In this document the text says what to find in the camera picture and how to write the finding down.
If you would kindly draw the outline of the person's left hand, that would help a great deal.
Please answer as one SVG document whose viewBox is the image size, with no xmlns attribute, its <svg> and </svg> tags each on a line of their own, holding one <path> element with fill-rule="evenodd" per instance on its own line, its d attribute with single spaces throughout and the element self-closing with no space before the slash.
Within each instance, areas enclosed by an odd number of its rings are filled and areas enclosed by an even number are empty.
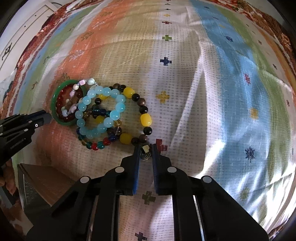
<svg viewBox="0 0 296 241">
<path fill-rule="evenodd" d="M 15 173 L 12 160 L 1 166 L 1 187 L 5 186 L 8 192 L 13 195 L 16 191 Z"/>
</svg>

